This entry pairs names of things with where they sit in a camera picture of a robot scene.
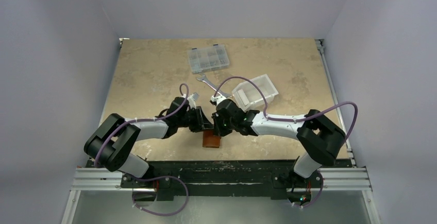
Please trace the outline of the white plastic bin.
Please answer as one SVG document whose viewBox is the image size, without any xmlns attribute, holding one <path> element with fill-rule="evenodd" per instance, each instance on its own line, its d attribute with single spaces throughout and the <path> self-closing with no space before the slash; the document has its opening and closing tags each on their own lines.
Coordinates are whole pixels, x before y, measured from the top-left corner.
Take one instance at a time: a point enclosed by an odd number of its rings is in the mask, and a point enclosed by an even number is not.
<svg viewBox="0 0 437 224">
<path fill-rule="evenodd" d="M 278 90 L 272 83 L 270 77 L 267 74 L 255 77 L 251 79 L 251 82 L 253 82 L 259 90 L 262 92 L 265 100 L 267 103 L 270 103 L 273 101 L 273 99 L 279 94 Z M 237 95 L 237 91 L 243 89 L 248 100 L 250 101 L 249 105 L 244 106 L 240 100 L 240 98 Z M 243 110 L 252 110 L 256 109 L 262 106 L 265 106 L 264 100 L 259 93 L 259 91 L 249 82 L 243 81 L 239 83 L 233 90 L 232 95 L 238 104 L 238 106 Z"/>
</svg>

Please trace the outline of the brown leather card holder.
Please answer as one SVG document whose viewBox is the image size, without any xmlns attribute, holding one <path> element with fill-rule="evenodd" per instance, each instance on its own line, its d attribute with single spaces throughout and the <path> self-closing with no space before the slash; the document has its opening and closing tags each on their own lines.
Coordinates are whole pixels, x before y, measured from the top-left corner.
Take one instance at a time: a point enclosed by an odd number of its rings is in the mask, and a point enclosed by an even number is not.
<svg viewBox="0 0 437 224">
<path fill-rule="evenodd" d="M 220 148 L 221 137 L 214 135 L 213 130 L 204 130 L 202 146 L 204 148 Z"/>
</svg>

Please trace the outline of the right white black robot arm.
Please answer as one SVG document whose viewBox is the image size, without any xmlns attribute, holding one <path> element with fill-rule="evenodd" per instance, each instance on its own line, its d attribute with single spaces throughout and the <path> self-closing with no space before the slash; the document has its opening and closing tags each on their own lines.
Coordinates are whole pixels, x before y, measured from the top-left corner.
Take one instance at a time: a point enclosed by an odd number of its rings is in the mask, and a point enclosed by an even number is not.
<svg viewBox="0 0 437 224">
<path fill-rule="evenodd" d="M 258 110 L 244 111 L 231 99 L 215 100 L 212 114 L 214 134 L 227 136 L 237 132 L 244 136 L 274 135 L 297 140 L 305 152 L 298 157 L 289 179 L 302 186 L 321 166 L 332 166 L 343 146 L 345 132 L 316 109 L 297 116 L 268 115 Z"/>
</svg>

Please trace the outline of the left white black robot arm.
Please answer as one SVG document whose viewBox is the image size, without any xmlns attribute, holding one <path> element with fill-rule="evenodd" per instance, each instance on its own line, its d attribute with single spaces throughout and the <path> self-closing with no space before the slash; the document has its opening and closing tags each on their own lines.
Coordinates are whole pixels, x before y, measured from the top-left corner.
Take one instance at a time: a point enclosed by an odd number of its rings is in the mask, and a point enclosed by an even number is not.
<svg viewBox="0 0 437 224">
<path fill-rule="evenodd" d="M 212 130 L 214 125 L 201 107 L 185 97 L 176 97 L 168 109 L 152 119 L 128 120 L 119 114 L 110 114 L 86 141 L 84 152 L 98 166 L 127 173 L 140 187 L 148 187 L 154 180 L 154 167 L 131 153 L 134 144 L 147 139 L 167 139 L 179 128 L 197 133 Z"/>
</svg>

